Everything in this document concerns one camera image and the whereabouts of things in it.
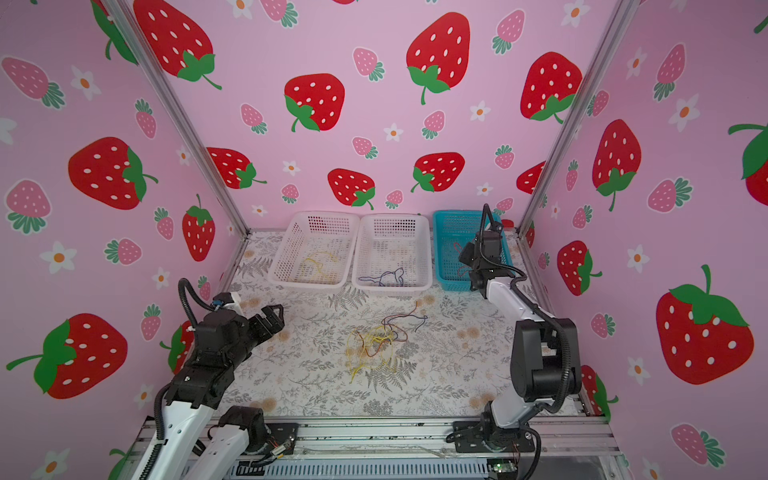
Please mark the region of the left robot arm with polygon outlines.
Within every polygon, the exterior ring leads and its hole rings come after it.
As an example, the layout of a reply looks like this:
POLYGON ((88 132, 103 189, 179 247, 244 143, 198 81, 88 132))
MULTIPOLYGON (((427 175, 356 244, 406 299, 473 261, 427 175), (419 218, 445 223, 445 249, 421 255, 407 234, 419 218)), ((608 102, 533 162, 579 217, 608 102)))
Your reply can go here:
POLYGON ((244 454, 255 456, 253 466, 259 469, 291 453, 297 427, 272 431, 262 409, 254 407, 229 408, 209 442, 201 440, 237 368, 255 347, 283 330, 283 305, 267 305, 246 317, 236 293, 220 293, 207 303, 186 278, 179 280, 178 294, 191 325, 193 349, 155 397, 155 434, 134 478, 222 479, 244 454))

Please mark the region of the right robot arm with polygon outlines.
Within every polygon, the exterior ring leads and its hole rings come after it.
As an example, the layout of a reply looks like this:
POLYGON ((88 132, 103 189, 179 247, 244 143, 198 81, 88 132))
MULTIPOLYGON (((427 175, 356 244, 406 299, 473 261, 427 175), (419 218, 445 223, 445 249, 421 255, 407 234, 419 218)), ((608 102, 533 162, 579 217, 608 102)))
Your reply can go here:
POLYGON ((502 261, 502 233, 502 223, 484 205, 480 228, 459 255, 470 268, 471 289, 515 321, 512 386, 485 407, 478 426, 467 430, 493 450, 529 434, 531 419, 559 412, 566 398, 581 390, 575 324, 546 312, 521 290, 527 275, 502 261))

